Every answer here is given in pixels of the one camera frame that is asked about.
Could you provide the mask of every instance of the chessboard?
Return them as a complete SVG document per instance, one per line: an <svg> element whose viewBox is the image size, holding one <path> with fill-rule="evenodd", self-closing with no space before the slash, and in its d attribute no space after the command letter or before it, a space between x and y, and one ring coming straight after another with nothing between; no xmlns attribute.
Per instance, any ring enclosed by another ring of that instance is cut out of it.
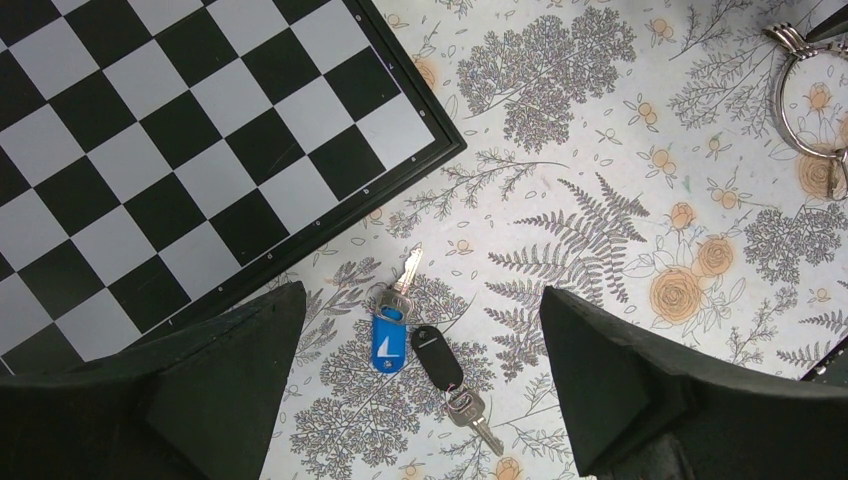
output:
<svg viewBox="0 0 848 480"><path fill-rule="evenodd" d="M215 315L464 148L367 0L6 0L0 39L0 375Z"/></svg>

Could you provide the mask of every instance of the metal wire object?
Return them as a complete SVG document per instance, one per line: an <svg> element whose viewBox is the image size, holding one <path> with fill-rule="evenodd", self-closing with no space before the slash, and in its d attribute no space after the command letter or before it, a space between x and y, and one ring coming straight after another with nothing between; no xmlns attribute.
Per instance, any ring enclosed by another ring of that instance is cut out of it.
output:
<svg viewBox="0 0 848 480"><path fill-rule="evenodd" d="M775 82L774 87L775 127L786 143L793 146L799 152L829 162L828 196L837 201L848 198L848 149L841 148L833 151L819 151L806 143L789 125L784 101L786 80L789 78L792 68L798 62L813 58L821 53L837 55L841 58L848 59L848 44L844 42L837 43L832 41L817 45L812 43L844 33L848 33L848 5L810 30L806 38L802 37L789 23L779 23L763 29L763 34L776 41L781 47L786 49L788 54L788 59L784 62L783 67L778 73L777 82ZM839 192L840 195L837 197L836 189L839 185L840 175L846 188L841 189L842 191Z"/></svg>

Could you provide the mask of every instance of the chessboard frame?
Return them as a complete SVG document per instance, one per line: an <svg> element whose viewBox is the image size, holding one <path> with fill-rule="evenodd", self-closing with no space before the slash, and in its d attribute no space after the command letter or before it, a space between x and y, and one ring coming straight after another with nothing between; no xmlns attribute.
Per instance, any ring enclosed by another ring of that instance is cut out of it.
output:
<svg viewBox="0 0 848 480"><path fill-rule="evenodd" d="M377 7L369 0L342 1L359 22L378 57L387 62L390 70L397 69L396 73L390 73L400 86L401 94L407 95L416 110L425 112L422 120L435 140L418 152L413 157L414 161L401 163L359 189L318 221L244 266L216 290L206 293L168 320L143 333L134 345L161 338L226 311L467 148L459 130Z"/></svg>

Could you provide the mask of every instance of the key ring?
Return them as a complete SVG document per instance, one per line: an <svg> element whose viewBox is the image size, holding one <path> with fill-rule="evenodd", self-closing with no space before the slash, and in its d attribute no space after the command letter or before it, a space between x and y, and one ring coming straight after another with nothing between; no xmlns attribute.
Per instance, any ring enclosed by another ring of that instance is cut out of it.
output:
<svg viewBox="0 0 848 480"><path fill-rule="evenodd" d="M780 73L778 74L777 83L774 89L774 114L776 121L774 122L778 133L781 137L804 155L821 158L830 162L830 175L828 176L828 196L833 200L844 200L848 198L848 190L844 192L840 198L835 198L833 194L836 186L839 184L836 178L835 164L839 164L842 170L846 184L848 184L848 149L837 149L830 152L822 152L816 150L812 145L802 140L789 126L789 119L786 115L786 107L784 106L786 81L789 78L789 73L792 67L798 62L813 58L820 53L829 53L840 58L848 57L848 45L829 42L824 45L811 45L807 43L798 31L788 23L780 23L763 29L763 34L770 39L776 41L781 47L787 50L789 58L784 62Z"/></svg>

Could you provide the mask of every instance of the table surface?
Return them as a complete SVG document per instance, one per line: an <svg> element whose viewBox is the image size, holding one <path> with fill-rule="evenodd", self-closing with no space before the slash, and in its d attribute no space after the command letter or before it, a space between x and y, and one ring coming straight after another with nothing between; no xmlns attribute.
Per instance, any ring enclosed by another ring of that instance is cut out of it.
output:
<svg viewBox="0 0 848 480"><path fill-rule="evenodd" d="M824 200L828 165L771 125L784 57L759 34L806 32L840 2L639 4L377 2L469 148L267 287L303 281L309 309L262 479L576 477L545 284L788 378L848 334L848 216ZM845 145L848 65L798 72L793 125ZM417 244L412 321L452 342L500 459L445 419L414 356L395 375L370 366L369 299Z"/></svg>

